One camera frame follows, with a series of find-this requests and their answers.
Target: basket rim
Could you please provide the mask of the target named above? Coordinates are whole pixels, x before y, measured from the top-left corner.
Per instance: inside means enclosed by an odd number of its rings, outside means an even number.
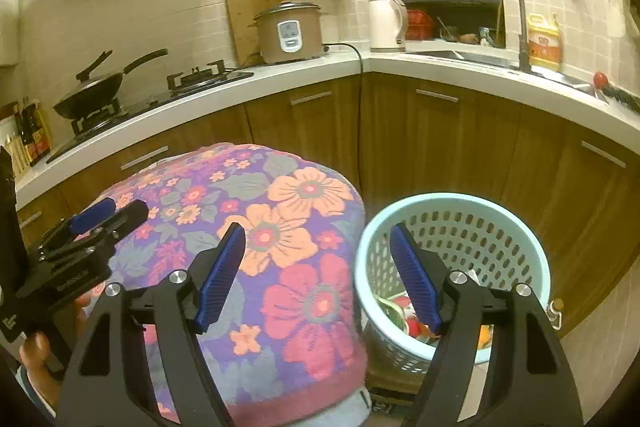
[[[542,289],[538,297],[538,301],[542,305],[543,309],[549,302],[549,295],[551,293],[551,273],[549,270],[549,264],[546,259],[545,251],[540,245],[538,238],[529,230],[529,227],[524,222],[515,216],[512,212],[503,208],[499,204],[493,201],[488,201],[476,196],[470,196],[468,194],[459,194],[456,192],[430,192],[428,194],[418,194],[417,196],[409,196],[402,200],[392,203],[377,213],[371,221],[367,224],[360,243],[358,245],[358,251],[356,252],[355,262],[355,286],[358,299],[362,305],[363,311],[366,313],[369,320],[373,322],[375,329],[385,335],[385,337],[391,341],[397,348],[409,352],[412,356],[421,360],[433,360],[436,348],[422,343],[421,341],[404,334],[399,328],[397,328],[391,320],[384,314],[380,306],[378,306],[371,286],[369,285],[369,279],[367,278],[367,253],[369,251],[369,245],[371,244],[373,235],[380,225],[386,221],[391,215],[395,214],[399,210],[402,210],[406,206],[418,203],[420,201],[432,201],[432,200],[457,200],[457,201],[473,201],[474,203],[483,204],[488,206],[496,212],[502,214],[506,219],[513,221],[520,229],[525,233],[527,238],[536,251],[536,254],[540,258],[540,265],[542,270]],[[476,352],[475,363],[488,362],[491,357],[491,347],[485,347],[479,349]]]

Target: yellow detergent jug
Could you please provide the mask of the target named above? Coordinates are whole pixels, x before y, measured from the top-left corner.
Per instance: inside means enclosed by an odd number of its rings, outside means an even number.
[[[562,38],[558,21],[550,24],[542,15],[529,14],[529,58],[532,66],[559,71],[562,63]]]

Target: human hand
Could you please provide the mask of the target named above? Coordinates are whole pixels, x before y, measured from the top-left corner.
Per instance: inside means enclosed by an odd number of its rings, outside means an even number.
[[[78,297],[71,306],[76,311],[76,331],[80,331],[86,322],[85,306],[91,302],[91,295],[85,293]],[[49,339],[41,331],[30,335],[20,346],[20,359],[29,375],[29,380],[40,396],[53,408],[58,404],[62,383],[55,380],[45,365],[51,354]]]

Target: sink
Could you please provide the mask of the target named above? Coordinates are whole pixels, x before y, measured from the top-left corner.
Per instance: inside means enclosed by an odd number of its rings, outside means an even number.
[[[444,58],[445,60],[455,60],[457,62],[472,62],[474,64],[482,64],[483,66],[491,66],[506,70],[518,71],[518,62],[507,58],[492,57],[491,55],[482,55],[471,52],[457,52],[454,50],[434,50],[430,52],[407,52],[408,55],[422,55],[423,57]],[[593,84],[583,82],[578,78],[574,78],[567,74],[556,73],[554,71],[545,70],[536,66],[531,67],[531,74],[540,78],[546,78],[552,82],[557,82],[564,86],[572,87],[578,91],[584,92],[594,98],[606,102],[604,96],[597,91]]]

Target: laundry basket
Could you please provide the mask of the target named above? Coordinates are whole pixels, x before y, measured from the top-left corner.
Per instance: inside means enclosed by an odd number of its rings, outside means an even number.
[[[405,334],[376,302],[404,291],[388,249],[392,226],[404,222],[419,247],[436,252],[449,268],[473,269],[481,285],[509,290],[514,283],[531,286],[546,309],[550,273],[539,241],[527,226],[498,204],[465,194],[421,194],[384,208],[366,226],[355,266],[355,285],[378,351],[411,373],[425,373],[435,347]],[[491,347],[476,352],[476,363],[488,362]]]

